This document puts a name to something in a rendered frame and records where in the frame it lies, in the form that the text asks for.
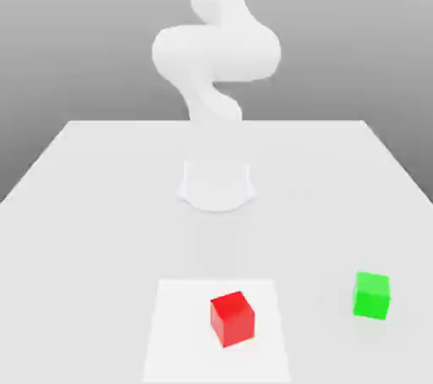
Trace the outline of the small green cube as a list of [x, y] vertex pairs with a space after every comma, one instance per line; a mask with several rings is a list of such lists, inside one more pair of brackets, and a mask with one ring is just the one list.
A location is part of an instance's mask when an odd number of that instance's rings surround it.
[[353, 314], [384, 321], [391, 301], [389, 276], [357, 272], [353, 293]]

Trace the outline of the small red cube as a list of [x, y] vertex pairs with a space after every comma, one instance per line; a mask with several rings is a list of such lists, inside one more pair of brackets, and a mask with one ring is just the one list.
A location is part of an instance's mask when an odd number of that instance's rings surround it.
[[210, 305], [211, 327], [224, 348], [255, 337], [255, 312], [241, 291], [216, 297]]

